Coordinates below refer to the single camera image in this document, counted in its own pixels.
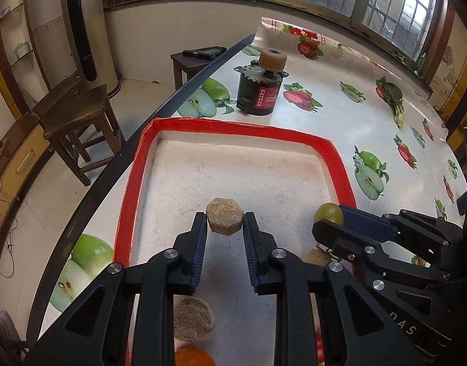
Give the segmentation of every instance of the label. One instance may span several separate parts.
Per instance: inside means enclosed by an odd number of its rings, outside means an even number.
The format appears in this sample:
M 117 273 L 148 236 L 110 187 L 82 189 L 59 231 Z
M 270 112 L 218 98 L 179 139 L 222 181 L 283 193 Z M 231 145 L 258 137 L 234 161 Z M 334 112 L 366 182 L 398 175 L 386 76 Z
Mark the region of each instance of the label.
M 257 100 L 255 101 L 255 108 L 270 109 L 272 106 L 274 106 L 280 88 L 281 85 L 277 85 L 271 88 L 260 87 L 259 93 L 257 94 Z

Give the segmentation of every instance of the metal handle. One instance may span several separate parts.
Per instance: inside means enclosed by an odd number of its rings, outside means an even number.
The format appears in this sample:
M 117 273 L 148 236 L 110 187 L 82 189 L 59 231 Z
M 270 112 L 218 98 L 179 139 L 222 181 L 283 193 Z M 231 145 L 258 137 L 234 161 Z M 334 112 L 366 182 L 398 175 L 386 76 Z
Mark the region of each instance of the metal handle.
M 20 166 L 18 167 L 18 169 L 15 171 L 16 174 L 18 174 L 18 171 L 22 168 L 23 164 L 25 164 L 25 161 L 27 160 L 28 157 L 30 157 L 30 154 L 32 154 L 34 152 L 34 149 L 30 149 L 29 153 L 27 154 L 27 156 L 24 158 L 24 160 L 22 161 L 22 163 L 20 164 Z

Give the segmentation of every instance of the floor standing air conditioner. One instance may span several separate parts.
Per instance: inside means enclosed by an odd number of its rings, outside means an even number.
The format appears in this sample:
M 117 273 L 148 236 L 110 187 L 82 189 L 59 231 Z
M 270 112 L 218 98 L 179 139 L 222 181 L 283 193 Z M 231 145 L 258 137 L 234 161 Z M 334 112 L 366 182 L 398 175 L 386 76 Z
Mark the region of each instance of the floor standing air conditioner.
M 106 84 L 108 96 L 120 90 L 108 44 L 102 0 L 61 0 L 78 74 L 89 88 Z

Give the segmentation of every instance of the fruit print tablecloth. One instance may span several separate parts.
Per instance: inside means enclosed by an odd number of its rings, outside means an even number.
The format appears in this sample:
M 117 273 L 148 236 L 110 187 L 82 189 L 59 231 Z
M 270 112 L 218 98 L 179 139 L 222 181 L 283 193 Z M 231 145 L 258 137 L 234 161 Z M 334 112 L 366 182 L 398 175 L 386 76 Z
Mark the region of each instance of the fruit print tablecloth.
M 264 47 L 288 55 L 289 77 L 272 114 L 245 115 L 235 107 L 239 74 L 234 67 L 248 65 Z M 440 117 L 402 80 L 350 46 L 262 18 L 252 45 L 211 79 L 205 92 L 196 91 L 200 95 L 193 94 L 174 116 L 271 125 L 327 138 L 342 157 L 358 208 L 379 216 L 410 209 L 462 224 L 455 201 L 467 184 Z M 413 256 L 393 244 L 385 250 L 407 261 Z

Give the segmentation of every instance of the brown cylinder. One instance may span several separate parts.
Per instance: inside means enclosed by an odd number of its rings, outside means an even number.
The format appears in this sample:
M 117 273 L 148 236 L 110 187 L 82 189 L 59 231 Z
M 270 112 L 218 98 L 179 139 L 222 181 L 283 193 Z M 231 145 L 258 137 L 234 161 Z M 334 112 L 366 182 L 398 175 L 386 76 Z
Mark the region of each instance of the brown cylinder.
M 259 66 L 270 72 L 281 72 L 286 65 L 286 58 L 284 52 L 264 48 L 259 56 Z

